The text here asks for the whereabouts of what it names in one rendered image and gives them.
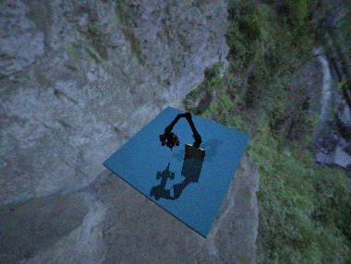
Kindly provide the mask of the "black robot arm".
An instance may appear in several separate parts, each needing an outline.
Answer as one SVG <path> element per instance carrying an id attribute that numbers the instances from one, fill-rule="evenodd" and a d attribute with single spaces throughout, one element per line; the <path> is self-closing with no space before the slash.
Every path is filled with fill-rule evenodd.
<path id="1" fill-rule="evenodd" d="M 185 117 L 187 120 L 188 120 L 188 123 L 193 131 L 193 138 L 195 139 L 195 142 L 193 143 L 193 147 L 199 149 L 200 148 L 200 143 L 202 143 L 202 140 L 201 140 L 201 136 L 200 134 L 197 132 L 197 129 L 196 127 L 194 126 L 193 124 L 193 121 L 192 121 L 192 117 L 191 117 L 191 113 L 187 112 L 187 113 L 184 113 L 184 114 L 178 114 L 176 116 L 176 118 L 173 120 L 173 122 L 167 126 L 165 128 L 165 131 L 164 131 L 164 134 L 162 135 L 159 135 L 160 137 L 160 141 L 165 141 L 166 138 L 168 140 L 172 140 L 174 139 L 174 133 L 170 133 L 174 127 L 174 125 L 176 124 L 176 122 L 180 119 L 180 117 Z"/>

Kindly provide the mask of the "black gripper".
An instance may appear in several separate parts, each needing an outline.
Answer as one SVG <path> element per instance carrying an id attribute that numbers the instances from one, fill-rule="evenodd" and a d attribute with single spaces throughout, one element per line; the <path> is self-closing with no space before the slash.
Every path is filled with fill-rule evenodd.
<path id="1" fill-rule="evenodd" d="M 173 140 L 168 140 L 168 139 L 167 139 L 166 142 L 165 142 L 165 141 L 162 141 L 162 146 L 165 146 L 165 144 L 166 144 L 167 147 L 169 147 L 169 148 L 171 149 L 170 144 L 172 144 L 172 148 L 174 147 L 174 145 L 179 146 L 179 140 L 176 140 L 176 141 L 174 142 Z"/>

